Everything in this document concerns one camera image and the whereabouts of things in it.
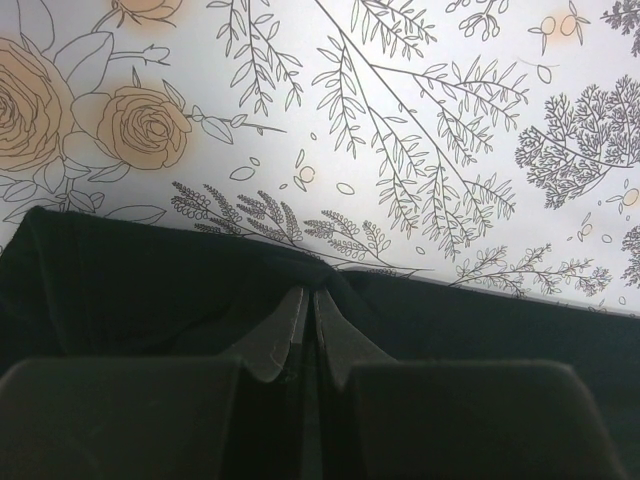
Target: botanical line drawing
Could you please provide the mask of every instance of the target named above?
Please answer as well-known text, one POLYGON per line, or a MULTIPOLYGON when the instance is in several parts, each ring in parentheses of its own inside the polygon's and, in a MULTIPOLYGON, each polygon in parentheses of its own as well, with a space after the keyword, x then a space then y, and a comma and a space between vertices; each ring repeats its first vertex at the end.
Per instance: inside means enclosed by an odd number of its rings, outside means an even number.
MULTIPOLYGON (((588 237, 593 231, 593 225, 591 223, 587 223, 591 218, 591 212, 587 213, 587 216, 584 217, 582 223, 580 224, 580 230, 576 233, 576 237, 580 241, 580 243, 584 242, 584 239, 588 237)), ((573 240, 573 236, 567 238, 567 242, 573 240)))
POLYGON ((557 28, 560 28, 560 33, 565 37, 570 37, 575 33, 580 41, 580 45, 584 45, 582 25, 589 25, 591 22, 578 15, 578 10, 571 0, 569 0, 569 10, 571 13, 566 15, 562 20, 556 20, 549 15, 540 22, 539 27, 531 27, 527 30, 529 33, 542 37, 542 55, 547 51, 549 37, 556 32, 557 28))
POLYGON ((538 78, 540 79, 540 81, 546 85, 549 85, 553 81, 553 72, 551 71, 551 69, 560 66, 560 65, 543 65, 541 63, 531 63, 531 62, 526 62, 522 59, 519 59, 519 61, 524 63, 525 65, 536 67, 536 75, 538 75, 538 78))
POLYGON ((547 208, 585 195, 615 168, 640 161, 640 84, 629 76, 612 91, 588 86, 574 103, 564 94, 545 103, 547 129, 520 135, 515 158, 527 180, 546 190, 547 208))
POLYGON ((329 260, 335 268, 362 266, 406 277, 427 271, 398 267, 385 261, 382 254, 391 246, 391 240, 386 239, 381 229, 369 221, 364 221, 359 227, 343 215, 329 210, 322 212, 323 220, 305 221, 308 228, 304 233, 326 240, 340 256, 324 254, 303 246, 304 234, 292 208, 285 202, 278 203, 264 191, 258 191, 259 199, 238 195, 240 203, 234 206, 209 185, 204 185, 207 194, 178 182, 173 182, 173 186, 179 195, 172 198, 172 205, 182 215, 196 220, 195 228, 202 232, 268 239, 329 260))
POLYGON ((543 295, 562 293, 562 283, 571 285, 576 290, 592 297, 602 292, 611 282, 609 270, 602 267, 592 267, 593 260, 571 259, 564 261, 559 267, 544 267, 544 256, 551 252, 551 245, 528 248, 517 263, 506 260, 508 248, 500 246, 486 250, 479 250, 477 261, 471 264, 466 259, 462 265, 456 267, 458 280, 451 286, 467 284, 483 285, 487 288, 498 288, 513 296, 526 296, 532 285, 538 285, 543 295))
POLYGON ((338 183, 336 183, 336 188, 343 195, 349 195, 350 196, 350 195, 355 195, 355 193, 356 193, 355 188, 353 188, 348 183, 338 182, 338 183))
MULTIPOLYGON (((268 0, 261 2, 269 6, 268 0)), ((303 90, 295 80, 299 71, 294 70, 295 67, 302 68, 302 63, 295 56, 276 49, 273 41, 280 29, 280 21, 274 21, 271 13, 256 17, 252 12, 253 3, 254 0, 214 0, 207 8, 229 11, 217 38, 226 39, 227 57, 233 53, 234 46, 238 46, 233 58, 240 59, 243 63, 236 70, 231 87, 248 80, 240 97, 240 107, 249 98, 255 97, 253 112, 262 111, 265 116, 269 116, 267 104, 273 103, 273 98, 267 90, 277 90, 276 84, 285 84, 289 89, 284 104, 285 111, 294 100, 298 106, 302 105, 303 90)))
POLYGON ((105 24, 115 17, 120 17, 116 28, 120 28, 129 18, 140 25, 143 21, 162 22, 175 25, 169 18, 182 5, 182 0, 112 0, 111 11, 106 13, 91 30, 95 33, 105 27, 105 24))
POLYGON ((354 156, 356 144, 365 148, 358 132, 360 122, 366 120, 374 130, 370 148, 383 158, 380 203, 389 204, 392 229, 400 226, 410 237, 422 222, 423 234, 439 240, 446 257, 455 257, 459 245, 468 246, 486 234, 494 215, 509 218, 515 209, 509 181, 499 183, 497 175, 469 179, 462 169, 476 163, 480 151, 488 154, 493 150, 490 129, 498 124, 507 131, 517 127, 514 109, 527 102, 528 90, 519 87, 526 75, 513 79, 515 63, 502 70, 497 60, 481 65, 480 57, 465 70, 451 62, 432 65, 422 73, 371 62, 322 4, 316 3, 340 33, 340 40, 329 37, 330 49, 319 49, 333 64, 332 70, 313 81, 324 82, 329 89, 318 109, 329 110, 331 132, 338 135, 336 149, 345 138, 354 156), (367 95, 360 80, 354 57, 373 73, 398 105, 400 115, 378 110, 374 95, 367 95), (388 83, 390 76, 411 81, 420 97, 437 107, 435 128, 418 120, 417 111, 388 83))
POLYGON ((618 0, 611 7, 611 13, 605 11, 601 17, 611 25, 613 30, 622 30, 622 35, 633 33, 633 46, 631 53, 634 57, 640 54, 640 0, 618 0))
POLYGON ((362 43, 380 40, 382 52, 391 58, 400 51, 402 57, 411 60, 412 55, 424 58, 421 44, 437 42, 430 30, 433 24, 425 25, 426 9, 416 12, 413 0, 354 0, 351 10, 351 32, 360 22, 362 43))
MULTIPOLYGON (((151 45, 143 50, 114 51, 114 34, 102 31, 117 13, 140 23, 166 21, 181 0, 132 2, 115 0, 92 33, 80 35, 47 56, 55 45, 56 24, 42 0, 15 0, 20 31, 15 39, 0 38, 0 97, 6 106, 5 140, 0 142, 0 198, 16 207, 5 222, 20 223, 32 207, 62 212, 96 213, 103 192, 96 184, 114 183, 132 169, 157 170, 176 165, 192 134, 192 123, 219 141, 232 144, 233 130, 283 130, 250 124, 246 115, 232 119, 205 116, 166 80, 162 89, 148 88, 135 68, 131 85, 112 93, 101 91, 109 64, 115 60, 165 65, 170 51, 151 45), (28 171, 14 176, 13 172, 28 171)), ((129 221, 155 223, 164 210, 132 205, 106 213, 129 221)))
POLYGON ((640 288, 640 225, 626 233, 622 240, 622 251, 631 253, 631 258, 621 278, 627 281, 627 287, 635 285, 640 288))
MULTIPOLYGON (((475 3, 479 6, 485 4, 484 10, 474 13, 460 22, 458 29, 464 31, 465 37, 472 37, 476 28, 482 30, 482 41, 486 42, 490 37, 497 37, 500 35, 500 26, 498 25, 498 19, 496 15, 492 14, 492 10, 497 6, 497 14, 501 15, 509 9, 509 0, 475 0, 475 3)), ((468 7, 471 4, 471 0, 455 0, 447 5, 446 12, 453 13, 458 7, 468 7)))
POLYGON ((629 179, 624 181, 625 192, 621 195, 614 195, 607 199, 607 203, 617 203, 618 213, 622 215, 625 207, 634 206, 640 197, 640 190, 637 188, 629 188, 629 179))

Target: printed flower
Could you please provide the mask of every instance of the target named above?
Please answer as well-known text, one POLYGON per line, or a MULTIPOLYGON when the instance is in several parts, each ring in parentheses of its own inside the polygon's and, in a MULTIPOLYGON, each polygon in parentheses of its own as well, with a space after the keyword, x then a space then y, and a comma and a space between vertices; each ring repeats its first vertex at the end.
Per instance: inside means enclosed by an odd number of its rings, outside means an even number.
POLYGON ((71 90, 54 65, 25 39, 0 38, 0 169, 25 170, 55 160, 73 129, 71 90))
POLYGON ((84 132, 67 137, 65 153, 90 167, 121 161, 140 170, 171 167, 182 157, 191 132, 191 124, 167 95, 145 88, 120 88, 114 97, 83 95, 72 110, 84 132))
POLYGON ((166 20, 173 15, 182 0, 113 0, 113 8, 132 18, 166 20))

